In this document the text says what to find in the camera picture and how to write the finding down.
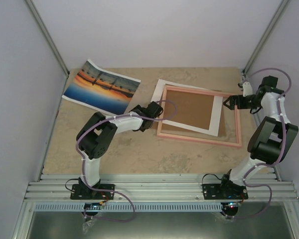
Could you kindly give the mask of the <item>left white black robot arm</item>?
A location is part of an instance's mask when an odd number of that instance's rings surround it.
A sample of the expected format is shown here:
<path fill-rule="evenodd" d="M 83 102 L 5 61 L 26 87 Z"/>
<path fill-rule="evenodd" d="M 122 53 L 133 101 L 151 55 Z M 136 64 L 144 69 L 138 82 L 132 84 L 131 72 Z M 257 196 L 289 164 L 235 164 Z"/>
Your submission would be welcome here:
<path fill-rule="evenodd" d="M 115 135 L 126 131 L 145 131 L 163 112 L 157 102 L 146 108 L 137 105 L 129 113 L 105 116 L 97 112 L 91 116 L 76 136 L 76 150 L 82 156 L 82 174 L 72 186 L 71 198 L 101 199 L 115 190 L 114 184 L 102 184 L 101 157 L 107 152 Z"/>

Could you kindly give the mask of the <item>pink wooden picture frame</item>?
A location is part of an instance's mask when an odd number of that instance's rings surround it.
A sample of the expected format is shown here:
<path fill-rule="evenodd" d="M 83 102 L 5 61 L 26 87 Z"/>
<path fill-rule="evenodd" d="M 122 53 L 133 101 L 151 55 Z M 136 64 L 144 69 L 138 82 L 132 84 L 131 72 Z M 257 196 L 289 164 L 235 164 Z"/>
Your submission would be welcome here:
<path fill-rule="evenodd" d="M 184 92 L 184 93 L 191 93 L 191 94 L 200 94 L 200 95 L 209 95 L 209 96 L 218 96 L 218 97 L 230 97 L 233 96 L 233 93 L 222 92 L 222 91 L 213 91 L 213 90 L 206 90 L 206 89 L 197 89 L 197 88 L 189 88 L 189 87 L 178 87 L 172 85 L 165 85 L 162 93 L 162 100 L 166 99 L 166 95 L 168 91 L 175 91 L 175 92 Z M 158 122 L 157 126 L 157 136 L 162 138 L 168 139 L 179 139 L 189 142 L 199 142 L 199 143 L 207 143 L 219 146 L 228 146 L 228 147 L 242 147 L 242 133 L 241 133 L 241 124 L 240 124 L 240 113 L 238 112 L 237 106 L 234 107 L 234 116 L 235 116 L 235 131 L 236 131 L 236 142 L 226 142 L 226 141 L 218 141 L 212 139 L 205 139 L 205 138 L 197 138 L 197 137 L 190 137 L 184 135 L 176 135 L 176 134 L 169 134 L 163 133 L 162 124 L 163 121 Z"/>

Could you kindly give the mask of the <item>sunset landscape photo print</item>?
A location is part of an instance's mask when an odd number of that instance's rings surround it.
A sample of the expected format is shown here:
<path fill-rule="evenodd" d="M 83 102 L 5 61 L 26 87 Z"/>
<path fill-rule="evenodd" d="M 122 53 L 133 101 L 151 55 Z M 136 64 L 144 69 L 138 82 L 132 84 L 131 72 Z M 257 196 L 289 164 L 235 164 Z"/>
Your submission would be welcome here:
<path fill-rule="evenodd" d="M 140 83 L 141 80 L 101 69 L 89 59 L 62 98 L 109 115 L 121 115 Z"/>

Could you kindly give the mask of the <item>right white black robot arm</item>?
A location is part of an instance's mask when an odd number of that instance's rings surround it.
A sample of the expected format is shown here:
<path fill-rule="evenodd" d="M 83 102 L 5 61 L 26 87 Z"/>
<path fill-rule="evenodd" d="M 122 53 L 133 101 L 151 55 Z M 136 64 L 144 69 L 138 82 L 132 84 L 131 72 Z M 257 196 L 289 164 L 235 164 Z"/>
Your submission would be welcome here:
<path fill-rule="evenodd" d="M 285 92 L 277 84 L 277 77 L 264 77 L 255 94 L 230 96 L 223 103 L 230 110 L 249 109 L 251 114 L 263 110 L 265 114 L 248 143 L 249 156 L 221 179 L 219 194 L 225 199 L 243 198 L 247 181 L 261 169 L 280 163 L 299 131 L 286 115 Z"/>

